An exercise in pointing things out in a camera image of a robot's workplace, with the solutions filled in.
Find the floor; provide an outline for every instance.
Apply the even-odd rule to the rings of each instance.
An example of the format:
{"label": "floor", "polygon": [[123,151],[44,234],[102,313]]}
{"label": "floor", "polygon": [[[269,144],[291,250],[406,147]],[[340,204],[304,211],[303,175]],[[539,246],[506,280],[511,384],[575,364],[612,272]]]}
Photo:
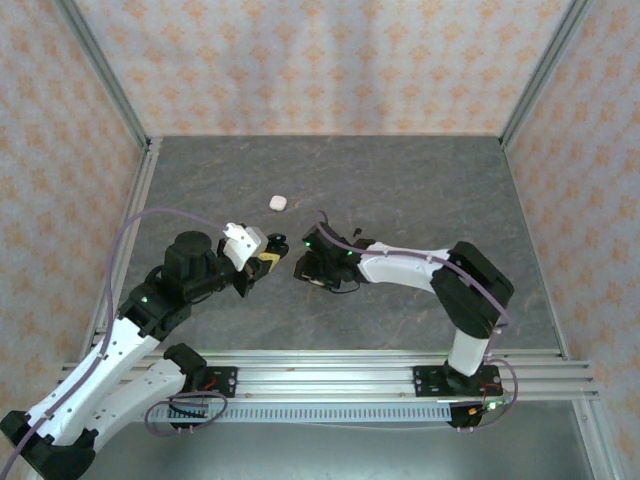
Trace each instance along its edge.
{"label": "floor", "polygon": [[[284,212],[272,195],[288,198]],[[169,137],[147,207],[186,210],[289,237],[289,255],[248,298],[235,290],[194,307],[169,337],[198,350],[447,350],[454,327],[434,295],[365,285],[335,296],[293,278],[301,236],[325,210],[350,237],[439,249],[474,243],[512,281],[516,324],[498,348],[557,348],[551,313],[506,159],[492,137]],[[142,221],[123,292],[160,264],[178,217]],[[220,235],[211,233],[214,242]]]}
{"label": "floor", "polygon": [[444,425],[372,425],[219,424],[194,435],[158,438],[134,423],[107,444],[82,478],[593,478],[570,402],[527,402],[499,427],[473,434]]}

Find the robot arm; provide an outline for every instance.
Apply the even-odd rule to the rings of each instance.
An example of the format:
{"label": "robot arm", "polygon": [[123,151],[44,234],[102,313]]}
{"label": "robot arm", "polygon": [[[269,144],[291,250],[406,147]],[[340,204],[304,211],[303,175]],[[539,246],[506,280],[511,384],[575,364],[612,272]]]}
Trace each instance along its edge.
{"label": "robot arm", "polygon": [[51,394],[28,412],[12,411],[0,430],[17,445],[51,406],[75,387],[97,357],[97,368],[45,421],[21,455],[47,480],[79,478],[97,451],[135,416],[185,388],[205,384],[206,362],[184,344],[140,378],[110,392],[145,355],[191,315],[193,305],[233,285],[245,297],[288,253],[284,235],[229,224],[214,253],[202,232],[184,232],[165,252],[164,264],[135,287],[119,309],[109,345],[104,339]]}
{"label": "robot arm", "polygon": [[[396,283],[435,293],[456,326],[446,364],[452,369],[448,381],[466,383],[465,377],[473,377],[482,364],[499,312],[454,271],[441,263],[425,261],[424,257],[438,257],[459,266],[506,307],[513,295],[513,286],[477,248],[458,242],[449,250],[410,250],[364,239],[351,245],[327,222],[320,223],[320,228],[324,235],[314,226],[303,237],[309,250],[298,260],[296,278],[332,291],[338,290],[343,281],[355,281]],[[344,249],[327,236],[354,249]]]}

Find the beige wallpaper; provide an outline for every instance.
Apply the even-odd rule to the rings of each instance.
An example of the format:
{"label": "beige wallpaper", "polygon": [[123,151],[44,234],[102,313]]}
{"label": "beige wallpaper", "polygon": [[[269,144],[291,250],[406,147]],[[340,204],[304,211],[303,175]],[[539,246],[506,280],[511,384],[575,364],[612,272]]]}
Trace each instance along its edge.
{"label": "beige wallpaper", "polygon": [[640,472],[640,3],[600,0],[511,151],[571,353]]}
{"label": "beige wallpaper", "polygon": [[499,134],[570,0],[78,0],[151,135]]}
{"label": "beige wallpaper", "polygon": [[54,2],[0,3],[0,62],[4,416],[77,359],[139,151]]}

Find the small white block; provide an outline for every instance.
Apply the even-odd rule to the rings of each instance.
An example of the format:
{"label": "small white block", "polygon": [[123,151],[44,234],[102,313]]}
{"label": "small white block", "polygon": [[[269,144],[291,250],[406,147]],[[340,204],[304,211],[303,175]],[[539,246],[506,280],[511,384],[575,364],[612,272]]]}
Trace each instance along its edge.
{"label": "small white block", "polygon": [[269,202],[269,208],[276,212],[281,212],[287,206],[287,199],[280,195],[274,195]]}

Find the patterned wallpaper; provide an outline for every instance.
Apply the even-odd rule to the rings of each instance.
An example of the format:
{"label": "patterned wallpaper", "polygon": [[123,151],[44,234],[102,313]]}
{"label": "patterned wallpaper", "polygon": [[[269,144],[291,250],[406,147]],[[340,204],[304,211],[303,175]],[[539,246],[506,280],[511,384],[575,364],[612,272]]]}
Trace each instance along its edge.
{"label": "patterned wallpaper", "polygon": [[640,472],[640,3],[600,0],[510,152],[572,355]]}
{"label": "patterned wallpaper", "polygon": [[78,0],[151,135],[501,133],[570,0]]}
{"label": "patterned wallpaper", "polygon": [[0,3],[0,63],[4,416],[77,359],[140,154],[54,2]]}

